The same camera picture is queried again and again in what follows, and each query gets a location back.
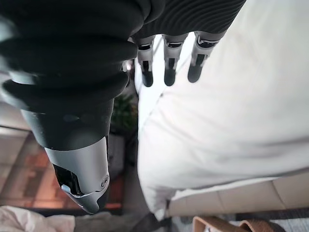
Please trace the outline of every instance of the robotic hand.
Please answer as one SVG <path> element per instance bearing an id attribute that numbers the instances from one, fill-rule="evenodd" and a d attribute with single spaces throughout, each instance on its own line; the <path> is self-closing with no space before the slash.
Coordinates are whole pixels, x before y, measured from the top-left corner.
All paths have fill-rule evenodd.
<path id="1" fill-rule="evenodd" d="M 3 98 L 21 109 L 53 163 L 61 188 L 89 213 L 104 206 L 113 100 L 138 55 L 153 83 L 156 34 L 163 34 L 165 83 L 173 85 L 182 44 L 196 33 L 188 73 L 203 64 L 245 0 L 0 0 Z M 134 43 L 128 42 L 131 37 Z"/>

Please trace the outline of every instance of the robotic fingertip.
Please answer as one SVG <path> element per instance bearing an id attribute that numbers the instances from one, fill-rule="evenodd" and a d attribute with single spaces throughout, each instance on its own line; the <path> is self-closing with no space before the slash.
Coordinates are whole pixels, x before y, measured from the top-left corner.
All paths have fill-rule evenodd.
<path id="1" fill-rule="evenodd" d="M 201 72 L 202 72 L 202 67 L 190 65 L 189 72 L 188 72 L 189 82 L 195 83 L 196 81 L 198 81 L 201 75 Z"/>
<path id="2" fill-rule="evenodd" d="M 172 86 L 175 83 L 176 71 L 174 69 L 165 69 L 164 83 L 167 86 Z"/>
<path id="3" fill-rule="evenodd" d="M 142 73 L 143 84 L 146 87 L 151 87 L 154 83 L 153 72 L 143 72 Z"/>

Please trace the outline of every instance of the brown leather strap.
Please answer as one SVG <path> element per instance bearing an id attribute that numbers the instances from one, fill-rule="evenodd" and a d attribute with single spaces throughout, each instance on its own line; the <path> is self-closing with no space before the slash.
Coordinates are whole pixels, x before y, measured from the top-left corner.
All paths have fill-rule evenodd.
<path id="1" fill-rule="evenodd" d="M 266 221 L 262 220 L 244 220 L 239 227 L 250 232 L 275 232 Z"/>
<path id="2" fill-rule="evenodd" d="M 244 220 L 238 227 L 217 217 L 194 217 L 193 228 L 194 232 L 204 232 L 206 228 L 212 232 L 275 232 L 266 221 Z"/>
<path id="3" fill-rule="evenodd" d="M 204 232 L 209 227 L 212 231 L 217 230 L 219 232 L 248 232 L 247 230 L 234 226 L 227 221 L 224 221 L 217 217 L 194 217 L 193 228 L 194 232 Z"/>

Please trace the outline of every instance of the white fabric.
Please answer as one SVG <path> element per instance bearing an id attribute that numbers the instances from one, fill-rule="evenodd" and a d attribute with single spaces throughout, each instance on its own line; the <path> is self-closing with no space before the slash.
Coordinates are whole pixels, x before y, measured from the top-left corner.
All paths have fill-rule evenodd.
<path id="1" fill-rule="evenodd" d="M 44 217 L 26 209 L 0 207 L 1 232 L 73 232 L 74 216 Z"/>
<path id="2" fill-rule="evenodd" d="M 309 167 L 309 1 L 248 0 L 204 65 L 186 67 L 139 135 L 139 178 L 163 216 L 176 190 Z"/>

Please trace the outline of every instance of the white pillow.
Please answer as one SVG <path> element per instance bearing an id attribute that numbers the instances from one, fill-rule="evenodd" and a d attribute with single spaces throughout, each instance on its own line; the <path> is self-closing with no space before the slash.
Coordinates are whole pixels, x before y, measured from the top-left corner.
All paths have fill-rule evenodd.
<path id="1" fill-rule="evenodd" d="M 207 60 L 187 65 L 140 131 L 139 177 L 163 216 L 178 189 L 309 167 L 309 1 L 249 0 Z"/>

